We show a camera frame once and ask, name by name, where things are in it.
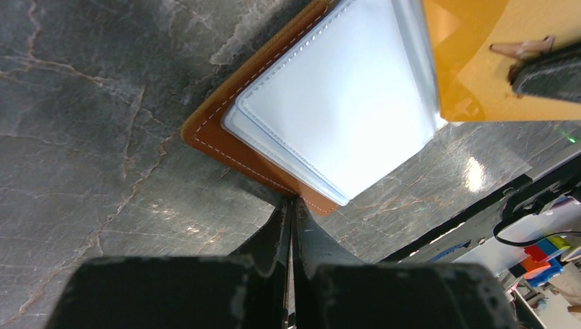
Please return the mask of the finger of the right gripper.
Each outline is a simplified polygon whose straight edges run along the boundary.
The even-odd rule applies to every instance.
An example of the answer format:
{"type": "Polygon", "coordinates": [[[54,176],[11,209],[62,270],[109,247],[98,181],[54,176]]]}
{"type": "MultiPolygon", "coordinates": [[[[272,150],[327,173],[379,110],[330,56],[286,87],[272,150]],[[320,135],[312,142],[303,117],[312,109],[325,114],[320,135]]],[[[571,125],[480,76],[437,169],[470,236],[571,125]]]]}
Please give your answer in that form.
{"type": "Polygon", "coordinates": [[[518,95],[580,103],[580,43],[525,61],[509,82],[518,95]]]}

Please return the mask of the brown leather card holder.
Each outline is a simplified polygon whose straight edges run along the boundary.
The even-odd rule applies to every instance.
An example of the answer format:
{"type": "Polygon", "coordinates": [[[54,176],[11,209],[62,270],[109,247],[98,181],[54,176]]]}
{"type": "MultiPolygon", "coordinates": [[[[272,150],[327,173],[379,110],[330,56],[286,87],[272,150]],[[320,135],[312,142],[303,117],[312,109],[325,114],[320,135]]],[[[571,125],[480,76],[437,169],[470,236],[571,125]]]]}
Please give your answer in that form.
{"type": "Polygon", "coordinates": [[[313,1],[185,121],[190,146],[328,215],[445,125],[420,1],[313,1]]]}

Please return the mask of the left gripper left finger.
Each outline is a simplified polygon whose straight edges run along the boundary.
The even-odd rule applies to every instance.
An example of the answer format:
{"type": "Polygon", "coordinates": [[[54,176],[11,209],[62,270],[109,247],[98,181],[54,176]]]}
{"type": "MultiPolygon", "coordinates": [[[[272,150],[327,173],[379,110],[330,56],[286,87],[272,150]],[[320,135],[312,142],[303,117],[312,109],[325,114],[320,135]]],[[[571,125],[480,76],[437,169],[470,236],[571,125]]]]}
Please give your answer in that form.
{"type": "Polygon", "coordinates": [[[109,256],[82,263],[48,328],[285,328],[289,208],[222,256],[109,256]]]}

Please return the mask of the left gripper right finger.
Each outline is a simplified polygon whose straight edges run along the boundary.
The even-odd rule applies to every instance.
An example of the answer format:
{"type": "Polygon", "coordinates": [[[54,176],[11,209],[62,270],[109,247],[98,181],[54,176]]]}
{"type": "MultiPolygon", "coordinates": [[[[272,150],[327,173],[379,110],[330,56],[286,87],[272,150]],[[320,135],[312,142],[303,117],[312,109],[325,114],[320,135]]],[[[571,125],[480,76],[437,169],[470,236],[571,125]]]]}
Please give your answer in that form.
{"type": "Polygon", "coordinates": [[[482,265],[369,264],[291,201],[299,328],[516,328],[500,283],[482,265]]]}

